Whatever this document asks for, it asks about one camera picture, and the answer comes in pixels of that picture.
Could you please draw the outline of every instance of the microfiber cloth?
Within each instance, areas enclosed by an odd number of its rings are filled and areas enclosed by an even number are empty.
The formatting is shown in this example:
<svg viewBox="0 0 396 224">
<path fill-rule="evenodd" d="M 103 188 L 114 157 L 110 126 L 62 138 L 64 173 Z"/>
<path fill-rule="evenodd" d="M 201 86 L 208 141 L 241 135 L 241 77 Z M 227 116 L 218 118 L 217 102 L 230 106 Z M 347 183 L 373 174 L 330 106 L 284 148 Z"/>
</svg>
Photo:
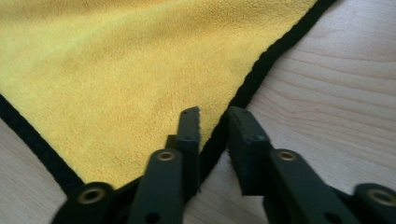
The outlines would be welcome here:
<svg viewBox="0 0 396 224">
<path fill-rule="evenodd" d="M 246 107 L 332 2 L 3 0 L 0 115 L 68 192 L 138 178 L 199 106 L 205 179 L 228 106 Z"/>
</svg>

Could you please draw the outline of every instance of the yellow cloth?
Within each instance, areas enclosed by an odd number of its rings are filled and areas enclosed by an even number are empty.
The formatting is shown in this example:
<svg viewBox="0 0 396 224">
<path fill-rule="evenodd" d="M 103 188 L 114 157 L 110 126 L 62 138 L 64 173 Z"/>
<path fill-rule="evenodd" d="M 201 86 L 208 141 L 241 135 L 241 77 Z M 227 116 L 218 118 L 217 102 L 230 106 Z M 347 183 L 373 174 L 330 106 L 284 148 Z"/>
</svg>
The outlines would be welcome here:
<svg viewBox="0 0 396 224">
<path fill-rule="evenodd" d="M 3 0 L 0 93 L 84 182 L 139 177 L 201 108 L 203 143 L 316 0 Z"/>
</svg>

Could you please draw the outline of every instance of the black fabric border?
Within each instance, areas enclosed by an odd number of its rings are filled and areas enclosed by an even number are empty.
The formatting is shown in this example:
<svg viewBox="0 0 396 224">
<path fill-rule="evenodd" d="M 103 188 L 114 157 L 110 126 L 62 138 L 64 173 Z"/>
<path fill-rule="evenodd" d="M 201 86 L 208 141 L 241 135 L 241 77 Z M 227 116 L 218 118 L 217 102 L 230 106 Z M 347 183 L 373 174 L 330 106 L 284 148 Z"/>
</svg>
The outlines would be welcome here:
<svg viewBox="0 0 396 224">
<path fill-rule="evenodd" d="M 238 89 L 229 106 L 246 108 L 276 59 L 303 38 L 326 9 L 335 1 L 318 0 L 290 31 L 265 51 L 260 56 L 260 59 L 254 63 L 252 70 L 245 78 L 244 84 Z M 3 95 L 0 95 L 0 118 L 32 149 L 66 194 L 84 184 L 78 175 Z M 224 112 L 200 155 L 202 182 L 218 163 L 220 155 L 227 146 L 227 138 L 227 113 Z"/>
</svg>

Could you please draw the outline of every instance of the light wood surface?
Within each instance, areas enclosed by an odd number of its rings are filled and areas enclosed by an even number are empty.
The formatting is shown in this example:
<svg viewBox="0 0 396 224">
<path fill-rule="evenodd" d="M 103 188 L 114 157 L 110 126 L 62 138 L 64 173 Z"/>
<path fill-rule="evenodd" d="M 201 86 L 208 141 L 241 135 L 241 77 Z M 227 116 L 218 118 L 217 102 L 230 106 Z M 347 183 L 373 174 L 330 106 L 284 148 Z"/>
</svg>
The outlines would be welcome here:
<svg viewBox="0 0 396 224">
<path fill-rule="evenodd" d="M 339 0 L 270 71 L 248 109 L 273 144 L 301 153 L 330 185 L 396 189 L 396 1 Z M 65 199 L 0 122 L 0 223 L 49 223 Z M 267 223 L 242 197 L 227 153 L 184 223 Z"/>
</svg>

